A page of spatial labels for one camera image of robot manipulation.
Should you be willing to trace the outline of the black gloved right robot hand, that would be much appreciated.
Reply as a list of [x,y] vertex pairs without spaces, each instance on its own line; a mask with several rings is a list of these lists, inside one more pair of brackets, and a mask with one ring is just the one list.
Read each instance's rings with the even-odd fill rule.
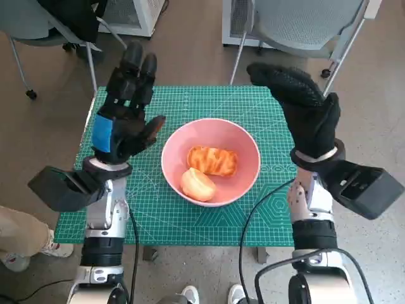
[[335,148],[335,129],[340,118],[339,97],[324,96],[311,76],[297,68],[251,63],[251,83],[269,88],[282,107],[295,149],[318,159]]

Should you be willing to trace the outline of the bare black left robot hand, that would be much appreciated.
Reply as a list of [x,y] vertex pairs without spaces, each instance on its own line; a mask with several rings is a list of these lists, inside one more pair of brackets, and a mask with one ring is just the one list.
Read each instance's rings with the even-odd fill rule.
[[137,41],[128,44],[120,65],[106,86],[106,99],[96,113],[92,129],[95,157],[104,163],[125,163],[156,142],[166,117],[146,121],[146,106],[153,97],[157,57]]

